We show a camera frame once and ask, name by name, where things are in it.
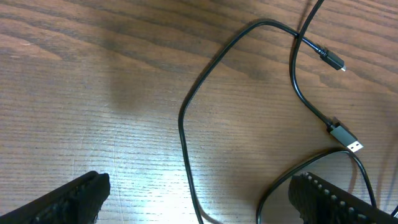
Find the cable connector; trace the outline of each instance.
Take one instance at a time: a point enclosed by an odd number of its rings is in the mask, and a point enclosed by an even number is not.
[[[335,53],[331,52],[327,48],[322,48],[318,46],[316,53],[319,54],[321,59],[326,62],[328,65],[332,66],[336,70],[346,71],[346,65],[343,59],[339,58]]]
[[[327,131],[352,152],[356,152],[363,148],[363,145],[358,141],[355,135],[339,121],[329,126]]]

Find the wood grain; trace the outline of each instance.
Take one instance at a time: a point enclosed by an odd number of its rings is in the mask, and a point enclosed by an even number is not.
[[[0,0],[0,214],[88,172],[111,176],[98,223],[195,223],[177,129],[189,88],[248,22],[299,27],[304,0]],[[336,72],[303,46],[305,96],[366,146],[377,202],[398,204],[398,3],[326,0],[307,37],[346,62]],[[254,223],[264,189],[314,152],[338,146],[295,96],[292,38],[252,31],[209,76],[185,127],[204,212]],[[345,156],[314,165],[368,200]],[[300,223],[286,188],[267,223]]]

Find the usb-a connector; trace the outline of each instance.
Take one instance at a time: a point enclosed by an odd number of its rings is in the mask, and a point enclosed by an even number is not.
[[[355,135],[340,122],[331,125],[328,128],[328,132],[352,152],[356,152],[363,148],[363,145],[358,141]]]

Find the cable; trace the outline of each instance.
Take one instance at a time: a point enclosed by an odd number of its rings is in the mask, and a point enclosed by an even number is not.
[[[305,42],[308,46],[310,46],[316,53],[318,53],[322,60],[324,60],[326,63],[331,65],[333,68],[339,70],[342,69],[345,71],[346,67],[344,65],[344,61],[342,61],[340,58],[338,58],[335,54],[329,52],[327,49],[323,49],[319,47],[318,45],[314,44],[311,40],[308,40],[307,38],[304,37],[304,33],[307,30],[307,27],[309,26],[309,23],[313,19],[315,13],[318,11],[319,7],[321,6],[323,0],[318,0],[316,5],[313,7],[311,13],[307,17],[302,30],[300,33],[297,31],[293,30],[292,28],[278,22],[272,19],[263,19],[263,20],[258,20],[252,24],[249,24],[245,29],[243,29],[237,36],[235,36],[227,45],[226,47],[219,52],[219,54],[209,63],[209,65],[204,69],[202,74],[199,76],[199,78],[196,80],[196,82],[193,84],[191,87],[190,91],[188,92],[187,96],[185,97],[182,105],[180,112],[178,114],[178,131],[180,133],[180,139],[181,139],[181,146],[182,146],[182,153],[183,153],[183,159],[184,159],[184,164],[185,164],[185,170],[187,172],[187,178],[188,178],[188,184],[190,187],[190,193],[191,193],[191,198],[192,198],[192,204],[195,209],[196,216],[198,218],[199,224],[203,224],[203,219],[201,217],[200,213],[200,206],[197,198],[197,194],[195,192],[195,185],[193,183],[193,176],[192,176],[192,171],[190,167],[190,162],[189,162],[189,156],[188,156],[188,149],[187,149],[187,142],[185,139],[185,132],[184,132],[184,127],[183,127],[183,121],[184,121],[184,116],[187,111],[187,108],[192,101],[193,97],[195,96],[196,92],[199,90],[203,82],[206,80],[207,76],[211,73],[211,71],[218,65],[218,63],[221,61],[221,59],[226,55],[226,53],[236,44],[242,37],[244,37],[247,33],[252,31],[254,28],[259,27],[259,26],[273,26],[278,29],[284,30],[287,33],[293,35],[294,37],[297,38],[294,49],[293,49],[293,54],[290,58],[290,66],[289,66],[289,72],[290,72],[290,80],[292,82],[292,86],[294,91],[296,92],[297,96],[300,98],[300,100],[303,102],[303,104],[309,108],[318,118],[320,118],[327,126],[328,131],[331,132],[334,137],[337,138],[337,134],[333,134],[334,130],[341,131],[340,127],[335,127],[334,124],[332,123],[332,120],[327,118],[323,113],[321,113],[316,107],[314,107],[303,95],[302,92],[300,91],[300,88],[297,83],[296,75],[295,75],[295,64],[296,64],[296,59],[297,59],[297,54],[299,52],[299,47],[301,44],[301,41]],[[347,137],[348,130],[344,130],[344,137]],[[369,177],[365,171],[365,168],[363,167],[361,161],[354,155],[352,151],[346,150],[346,149],[334,149],[330,150],[327,152],[323,152],[319,155],[316,155],[312,159],[309,159],[306,162],[301,163],[300,165],[297,165],[296,167],[291,168],[290,171],[288,171],[285,175],[281,176],[279,179],[277,179],[274,184],[271,185],[271,187],[265,192],[263,197],[261,198],[259,202],[259,206],[257,208],[256,212],[256,221],[257,224],[261,223],[261,212],[262,208],[264,206],[265,201],[267,200],[268,196],[281,184],[283,181],[287,180],[289,177],[291,177],[294,173],[299,171],[300,169],[312,164],[313,162],[328,156],[330,154],[336,153],[336,152],[343,152],[347,153],[350,158],[354,159],[355,162],[357,163],[359,169],[361,170],[361,173],[364,177],[366,187],[368,188],[369,192],[369,197],[371,199],[371,204],[373,207],[377,207],[376,205],[376,200],[374,198],[374,193],[371,187],[371,183],[369,181]],[[396,215],[398,213],[398,207],[396,210],[394,210],[392,215]]]
[[[273,193],[273,191],[276,188],[278,188],[278,186],[280,184],[282,184],[288,178],[292,177],[296,172],[302,170],[304,167],[309,166],[309,165],[313,164],[314,162],[316,162],[317,160],[322,159],[326,156],[329,156],[330,154],[334,154],[337,152],[347,153],[347,155],[350,158],[352,158],[355,161],[355,163],[358,165],[358,167],[362,173],[362,176],[365,180],[366,187],[368,188],[369,198],[371,199],[371,204],[373,207],[377,208],[376,199],[374,198],[374,193],[373,193],[373,189],[372,189],[368,174],[366,173],[366,170],[365,170],[362,162],[359,160],[359,158],[353,152],[351,152],[347,149],[332,149],[332,150],[328,150],[326,152],[321,152],[321,153],[317,154],[316,156],[312,157],[311,159],[309,159],[305,162],[302,162],[301,164],[296,165],[295,167],[290,168],[288,171],[286,171],[284,174],[282,174],[274,183],[272,183],[271,186],[266,190],[266,192],[260,199],[260,202],[259,202],[259,205],[258,205],[257,211],[256,211],[256,223],[261,224],[262,208],[264,207],[264,204],[265,204],[267,198],[270,196],[271,193]]]

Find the wooden table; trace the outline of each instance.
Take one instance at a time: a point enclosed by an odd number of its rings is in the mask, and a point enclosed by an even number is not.
[[[245,24],[268,17],[296,29],[314,4],[1,0],[0,214],[96,170],[112,185],[98,223],[196,223],[177,129],[182,100]],[[306,36],[340,55],[348,71],[303,45],[301,89],[365,145],[357,155],[379,207],[391,212],[398,204],[398,3],[326,0]],[[221,223],[254,223],[277,176],[339,146],[292,90],[292,39],[274,28],[252,31],[187,111],[200,203]],[[314,167],[368,200],[345,156]],[[271,200],[276,219],[287,192]]]

